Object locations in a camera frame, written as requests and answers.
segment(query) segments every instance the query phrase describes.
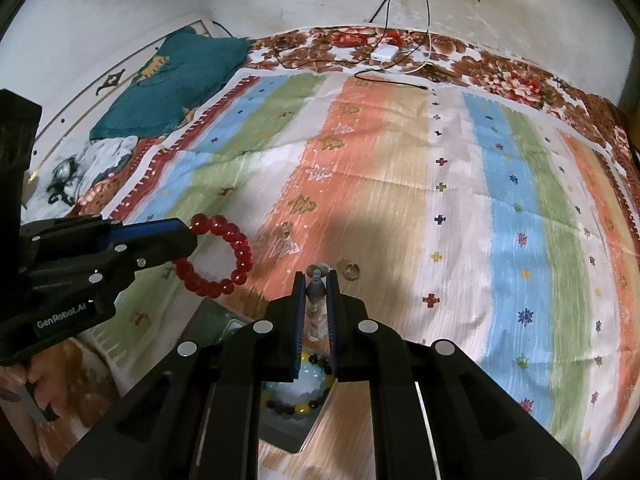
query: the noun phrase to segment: white charger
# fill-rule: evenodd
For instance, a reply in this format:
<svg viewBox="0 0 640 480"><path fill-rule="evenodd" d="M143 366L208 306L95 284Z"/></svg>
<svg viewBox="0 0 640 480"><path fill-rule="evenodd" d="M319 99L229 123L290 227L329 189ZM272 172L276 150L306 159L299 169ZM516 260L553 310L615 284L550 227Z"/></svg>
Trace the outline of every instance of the white charger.
<svg viewBox="0 0 640 480"><path fill-rule="evenodd" d="M395 45L388 43L379 44L371 53L371 59L375 59L376 61L392 61L398 50L400 49Z"/></svg>

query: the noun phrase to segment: teal cloth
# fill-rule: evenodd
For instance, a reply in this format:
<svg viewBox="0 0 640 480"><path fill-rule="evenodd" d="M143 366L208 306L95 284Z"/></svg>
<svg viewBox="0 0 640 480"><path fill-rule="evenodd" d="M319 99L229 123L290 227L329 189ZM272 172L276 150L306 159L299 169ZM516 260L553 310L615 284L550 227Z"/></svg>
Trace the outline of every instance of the teal cloth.
<svg viewBox="0 0 640 480"><path fill-rule="evenodd" d="M192 27L168 35L156 56L168 60L153 75L142 72L113 102L89 139L157 137L174 131L184 121L185 110L205 103L244 63L251 43L238 38L207 38Z"/></svg>

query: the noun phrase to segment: blue stripe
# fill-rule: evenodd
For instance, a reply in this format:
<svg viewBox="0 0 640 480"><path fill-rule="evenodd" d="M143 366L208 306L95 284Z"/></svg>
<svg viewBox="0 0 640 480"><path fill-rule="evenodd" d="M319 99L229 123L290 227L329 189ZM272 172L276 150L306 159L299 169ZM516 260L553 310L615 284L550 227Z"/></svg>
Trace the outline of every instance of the blue stripe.
<svg viewBox="0 0 640 480"><path fill-rule="evenodd" d="M260 78L248 92L235 99L229 109L215 121L206 127L203 136L195 146L190 147L192 152L215 153L224 147L226 143L242 128L244 120L254 113L275 90L280 88L292 76L279 75Z"/></svg>
<svg viewBox="0 0 640 480"><path fill-rule="evenodd" d="M175 200L191 187L191 177L200 167L210 164L212 154L218 152L242 127L244 120L254 113L264 100L286 83L290 75L261 78L247 92L237 97L226 112L209 124L200 134L200 140L184 152L178 153L164 178L167 183L162 191L156 190L147 206L128 222L144 222L164 218L175 204Z"/></svg>
<svg viewBox="0 0 640 480"><path fill-rule="evenodd" d="M494 310L480 365L518 402L533 400L531 414L547 427L552 407L551 287L533 175L520 158L509 123L498 105L472 94L465 94L465 104L482 151L493 222L490 263ZM510 180L511 175L518 179L517 184ZM516 211L514 203L520 205L522 212ZM520 233L526 235L526 245L518 243ZM530 272L530 279L521 277L521 269ZM532 322L526 325L518 321L525 308L532 312ZM516 362L523 355L528 361L524 370Z"/></svg>

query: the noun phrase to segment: orange stripe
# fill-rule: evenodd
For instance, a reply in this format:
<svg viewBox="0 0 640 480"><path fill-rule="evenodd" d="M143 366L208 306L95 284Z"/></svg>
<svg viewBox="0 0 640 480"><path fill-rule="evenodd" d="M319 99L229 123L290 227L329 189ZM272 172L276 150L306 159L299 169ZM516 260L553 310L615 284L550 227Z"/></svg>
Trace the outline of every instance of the orange stripe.
<svg viewBox="0 0 640 480"><path fill-rule="evenodd" d="M340 250L328 240L349 222L349 211L364 184L356 176L367 173L372 164L365 154L372 152L382 135L389 93L390 85L353 77L346 80L330 105L322 130L306 142L298 167L252 244L254 268L245 288L255 287L253 297L234 294L228 299L229 307L252 317L261 314L266 301L290 294L293 272L313 262L331 261ZM340 134L340 128L354 131ZM310 180L314 168L325 168L332 176ZM287 247L283 222L289 222L284 230L290 232L290 243L299 247L295 254L280 254ZM258 307L247 304L255 303L256 291L263 295Z"/></svg>
<svg viewBox="0 0 640 480"><path fill-rule="evenodd" d="M625 236L626 223L618 201L607 185L606 175L593 155L593 151L573 137L562 134L567 145L574 154L574 159L587 190L593 197L598 213L598 220L603 226L609 259L613 270L616 293L618 295L618 317L620 319L620 374L616 399L616 423L620 424L628 408L629 389L636 386L640 375L640 358L635 351L637 331L631 313L635 303L635 280L638 279L634 267L629 267L629 251L633 255L633 244Z"/></svg>

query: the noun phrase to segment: screw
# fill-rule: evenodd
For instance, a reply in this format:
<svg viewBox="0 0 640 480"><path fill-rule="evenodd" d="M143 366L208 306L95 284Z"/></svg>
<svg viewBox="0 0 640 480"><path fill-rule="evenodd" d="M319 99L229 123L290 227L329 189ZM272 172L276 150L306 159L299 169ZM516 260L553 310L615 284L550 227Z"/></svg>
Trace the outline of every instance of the screw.
<svg viewBox="0 0 640 480"><path fill-rule="evenodd" d="M273 323L271 321L261 319L254 323L254 332L258 334L268 334L271 330L273 330Z"/></svg>
<svg viewBox="0 0 640 480"><path fill-rule="evenodd" d="M378 324L372 319L363 319L358 323L358 329L365 334L373 334L378 330Z"/></svg>
<svg viewBox="0 0 640 480"><path fill-rule="evenodd" d="M198 346L196 345L196 343L194 343L193 341L185 341L184 343L180 343L178 345L178 354L180 354L182 357L189 357L197 349Z"/></svg>
<svg viewBox="0 0 640 480"><path fill-rule="evenodd" d="M433 347L440 355L451 355L456 351L456 347L453 346L453 343L451 341L447 341L446 339L438 341Z"/></svg>

